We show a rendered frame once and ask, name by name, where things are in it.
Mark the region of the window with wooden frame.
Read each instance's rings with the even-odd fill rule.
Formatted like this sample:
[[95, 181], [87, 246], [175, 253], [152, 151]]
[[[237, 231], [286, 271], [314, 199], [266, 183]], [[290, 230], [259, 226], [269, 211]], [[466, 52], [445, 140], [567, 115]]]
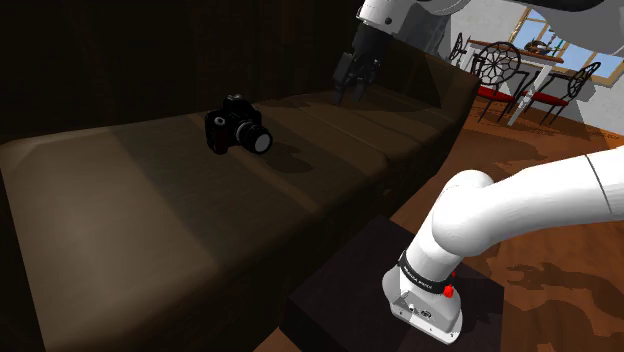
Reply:
[[532, 40], [546, 43], [552, 48], [550, 57], [564, 60], [563, 63], [556, 65], [560, 69], [578, 70], [592, 62], [600, 62], [601, 66], [594, 73], [594, 78], [602, 85], [613, 85], [624, 73], [624, 59], [590, 51], [567, 42], [556, 35], [541, 15], [529, 8], [524, 10], [510, 39], [519, 48], [523, 48]]

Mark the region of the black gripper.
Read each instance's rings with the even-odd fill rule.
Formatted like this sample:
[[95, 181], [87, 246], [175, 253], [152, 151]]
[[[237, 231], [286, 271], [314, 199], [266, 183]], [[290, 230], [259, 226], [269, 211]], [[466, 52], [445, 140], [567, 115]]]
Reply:
[[358, 25], [352, 42], [353, 55], [344, 52], [332, 76], [334, 86], [332, 102], [335, 105], [341, 102], [349, 83], [351, 66], [359, 68], [352, 100], [354, 102], [361, 100], [375, 77], [390, 41], [390, 34], [365, 23]]

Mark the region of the black chair with red seat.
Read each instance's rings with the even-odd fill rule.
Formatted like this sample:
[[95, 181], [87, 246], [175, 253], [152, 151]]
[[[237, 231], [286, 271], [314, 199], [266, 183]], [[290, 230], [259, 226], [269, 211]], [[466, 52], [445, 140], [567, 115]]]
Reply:
[[467, 53], [468, 42], [463, 38], [463, 33], [460, 32], [456, 38], [456, 41], [449, 53], [447, 60], [456, 67], [461, 64], [462, 57]]
[[[558, 72], [551, 72], [548, 74], [549, 79], [541, 86], [539, 90], [537, 90], [533, 96], [531, 97], [528, 105], [523, 109], [523, 113], [525, 113], [534, 102], [540, 102], [550, 106], [550, 109], [545, 114], [543, 119], [540, 121], [542, 124], [551, 114], [555, 107], [558, 107], [559, 110], [554, 114], [554, 117], [551, 120], [551, 123], [555, 121], [555, 119], [559, 116], [562, 110], [569, 105], [569, 103], [574, 100], [580, 93], [581, 89], [585, 85], [585, 83], [591, 78], [591, 76], [600, 68], [600, 62], [592, 62], [591, 64], [583, 67], [579, 71], [577, 71], [573, 75], [567, 75]], [[544, 93], [544, 90], [555, 80], [561, 79], [567, 82], [566, 94], [562, 97], [557, 97], [553, 95], [549, 95]]]
[[480, 80], [477, 95], [488, 100], [479, 120], [483, 118], [492, 102], [506, 104], [500, 117], [513, 106], [520, 88], [517, 87], [513, 93], [504, 93], [501, 86], [517, 74], [523, 76], [521, 82], [526, 80], [528, 73], [521, 71], [520, 65], [520, 51], [509, 42], [491, 43], [473, 55], [470, 72]]

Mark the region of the white dining table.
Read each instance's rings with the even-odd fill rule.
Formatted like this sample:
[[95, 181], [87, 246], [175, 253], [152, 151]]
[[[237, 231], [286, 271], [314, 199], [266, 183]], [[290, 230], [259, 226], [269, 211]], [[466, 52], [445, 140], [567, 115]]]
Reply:
[[466, 53], [458, 61], [459, 67], [478, 75], [483, 86], [497, 92], [503, 83], [512, 78], [520, 78], [516, 90], [509, 93], [513, 101], [505, 108], [505, 111], [511, 114], [508, 120], [509, 126], [529, 106], [535, 93], [544, 85], [554, 65], [563, 62], [560, 58], [518, 49], [512, 43], [505, 41], [490, 43], [467, 40], [464, 49]]

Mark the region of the dark robot stand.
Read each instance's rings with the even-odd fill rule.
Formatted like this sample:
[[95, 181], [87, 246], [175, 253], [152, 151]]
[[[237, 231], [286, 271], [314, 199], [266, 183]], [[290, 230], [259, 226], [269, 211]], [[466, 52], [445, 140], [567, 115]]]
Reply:
[[463, 325], [446, 345], [391, 313], [382, 276], [414, 235], [378, 216], [301, 284], [282, 332], [303, 352], [500, 352], [504, 288], [460, 264], [454, 288]]

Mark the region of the brown sofa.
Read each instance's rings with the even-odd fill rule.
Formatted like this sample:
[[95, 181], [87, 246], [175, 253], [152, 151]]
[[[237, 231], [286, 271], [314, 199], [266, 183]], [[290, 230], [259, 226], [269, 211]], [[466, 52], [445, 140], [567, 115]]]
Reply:
[[260, 102], [263, 155], [216, 155], [199, 113], [0, 146], [42, 337], [25, 352], [250, 350], [292, 288], [437, 173], [477, 88], [394, 43], [359, 101]]

